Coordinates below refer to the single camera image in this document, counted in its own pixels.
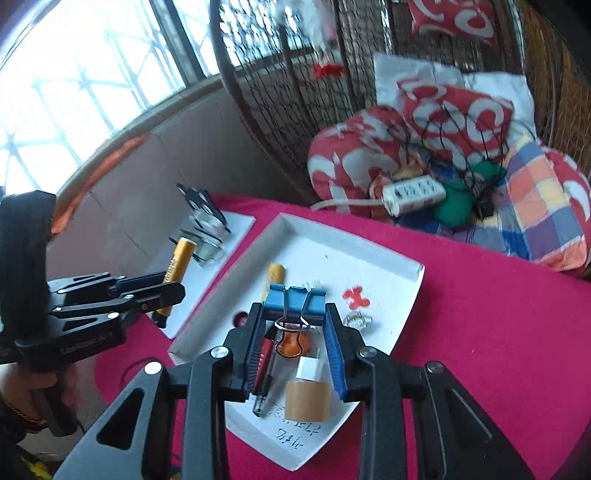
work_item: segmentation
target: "white usb charger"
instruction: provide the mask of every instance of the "white usb charger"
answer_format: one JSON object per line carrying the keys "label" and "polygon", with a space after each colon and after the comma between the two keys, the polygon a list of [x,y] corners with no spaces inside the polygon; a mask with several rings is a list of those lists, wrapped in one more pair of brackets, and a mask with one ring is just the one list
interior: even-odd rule
{"label": "white usb charger", "polygon": [[446,198],[443,185],[429,175],[403,180],[386,185],[381,199],[332,199],[318,202],[310,207],[320,210],[338,205],[378,206],[383,205],[390,216],[399,217],[442,202]]}
{"label": "white usb charger", "polygon": [[322,362],[319,358],[301,356],[295,374],[295,377],[300,380],[319,382],[322,376]]}
{"label": "white usb charger", "polygon": [[429,175],[386,185],[382,191],[384,208],[393,217],[416,212],[445,198],[443,185]]}

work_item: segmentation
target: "person's hand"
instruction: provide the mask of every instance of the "person's hand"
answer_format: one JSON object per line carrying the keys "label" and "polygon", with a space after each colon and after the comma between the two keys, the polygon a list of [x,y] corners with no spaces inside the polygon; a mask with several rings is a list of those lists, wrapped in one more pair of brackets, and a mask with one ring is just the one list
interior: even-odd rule
{"label": "person's hand", "polygon": [[[74,366],[65,371],[62,381],[66,387],[61,400],[68,407],[75,407],[77,371]],[[56,383],[57,374],[55,372],[36,374],[22,365],[0,365],[0,394],[4,403],[17,409],[31,420],[43,420],[33,404],[31,391],[50,388]]]}

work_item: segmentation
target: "red and white pillow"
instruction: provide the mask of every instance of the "red and white pillow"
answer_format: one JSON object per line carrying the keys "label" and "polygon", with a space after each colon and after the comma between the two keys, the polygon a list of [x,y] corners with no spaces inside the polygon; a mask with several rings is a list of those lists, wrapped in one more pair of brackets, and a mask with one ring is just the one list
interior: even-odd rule
{"label": "red and white pillow", "polygon": [[[373,106],[320,132],[310,146],[308,173],[323,200],[367,199],[369,185],[382,170],[396,172],[415,163],[407,154],[407,133],[401,115],[387,106]],[[380,208],[342,205],[339,212],[371,218]]]}
{"label": "red and white pillow", "polygon": [[513,104],[473,90],[406,79],[398,82],[402,117],[415,141],[459,170],[506,153]]}
{"label": "red and white pillow", "polygon": [[[564,194],[569,199],[570,206],[585,235],[587,247],[591,247],[591,186],[589,186],[587,177],[568,155],[548,147],[543,147],[542,150],[544,150],[550,165],[554,169]],[[587,264],[570,273],[578,275],[584,272],[590,262],[591,251],[587,256]]]}
{"label": "red and white pillow", "polygon": [[476,38],[493,48],[494,7],[485,0],[408,0],[413,33],[439,32],[452,37]]}

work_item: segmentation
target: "yellow battery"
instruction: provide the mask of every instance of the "yellow battery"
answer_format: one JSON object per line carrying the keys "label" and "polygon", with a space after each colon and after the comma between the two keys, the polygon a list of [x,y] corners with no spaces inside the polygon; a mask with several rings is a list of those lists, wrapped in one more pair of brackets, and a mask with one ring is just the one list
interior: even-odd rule
{"label": "yellow battery", "polygon": [[262,291],[261,301],[267,299],[269,295],[269,285],[272,283],[285,284],[285,268],[283,265],[272,263],[267,269],[267,281],[265,282],[265,288]]}
{"label": "yellow battery", "polygon": [[[166,274],[164,275],[163,283],[168,283],[172,281],[182,281],[196,246],[197,244],[192,240],[189,240],[188,238],[181,237],[178,239],[177,246],[174,249],[173,259],[170,261],[168,265],[168,269],[166,271]],[[172,309],[173,307],[170,306],[156,310],[154,312],[154,316],[158,317],[159,319],[161,319],[162,317],[169,317]]]}

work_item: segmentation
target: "small white object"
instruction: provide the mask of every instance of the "small white object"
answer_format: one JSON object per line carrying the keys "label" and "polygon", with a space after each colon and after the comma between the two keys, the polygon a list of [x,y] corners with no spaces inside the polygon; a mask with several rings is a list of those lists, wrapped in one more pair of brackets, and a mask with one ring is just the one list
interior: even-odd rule
{"label": "small white object", "polygon": [[342,320],[343,325],[347,327],[354,328],[358,332],[361,330],[365,330],[367,325],[372,323],[374,319],[371,318],[369,315],[365,315],[361,313],[359,310],[354,310],[349,312],[347,316]]}
{"label": "small white object", "polygon": [[295,374],[300,380],[319,382],[322,377],[322,363],[319,358],[301,356]]}
{"label": "small white object", "polygon": [[429,175],[398,181],[382,191],[384,207],[394,217],[435,205],[446,196],[443,185]]}
{"label": "small white object", "polygon": [[326,291],[326,289],[320,283],[320,280],[313,280],[311,282],[306,282],[306,285],[303,285],[308,290],[312,290],[312,288],[321,288],[322,290]]}

